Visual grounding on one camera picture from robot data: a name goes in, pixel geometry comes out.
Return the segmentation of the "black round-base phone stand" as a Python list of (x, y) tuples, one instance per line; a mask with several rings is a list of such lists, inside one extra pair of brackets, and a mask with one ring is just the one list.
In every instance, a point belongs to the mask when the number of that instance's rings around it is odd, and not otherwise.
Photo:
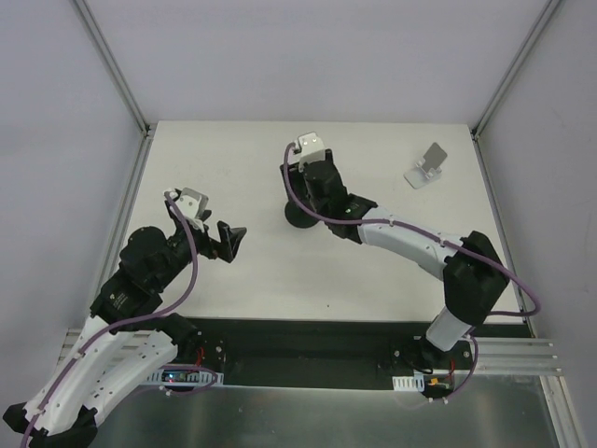
[(319, 219), (308, 215), (295, 203), (290, 201), (285, 204), (284, 214), (286, 221), (297, 229), (309, 229), (320, 222)]

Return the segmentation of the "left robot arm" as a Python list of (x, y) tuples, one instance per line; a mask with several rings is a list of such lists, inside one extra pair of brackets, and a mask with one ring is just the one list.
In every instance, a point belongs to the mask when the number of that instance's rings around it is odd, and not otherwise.
[(131, 234), (62, 364), (32, 399), (5, 411), (21, 446), (87, 447), (151, 373), (172, 361), (191, 370), (207, 364), (199, 329), (160, 295), (186, 268), (195, 282), (199, 257), (234, 261), (247, 230), (223, 221), (217, 229), (217, 239), (190, 221), (176, 222), (170, 237), (153, 226)]

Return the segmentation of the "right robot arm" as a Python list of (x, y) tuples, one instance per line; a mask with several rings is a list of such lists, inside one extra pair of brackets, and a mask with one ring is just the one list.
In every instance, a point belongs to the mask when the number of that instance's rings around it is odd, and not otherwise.
[(322, 222), (337, 237), (390, 251), (442, 282), (442, 310), (421, 339), (401, 351), (416, 371), (429, 373), (449, 362), (453, 347), (486, 320), (507, 288), (504, 265), (485, 234), (461, 237), (419, 227), (349, 192), (331, 149), (303, 155), (290, 143), (280, 171), (288, 202), (296, 209), (292, 225)]

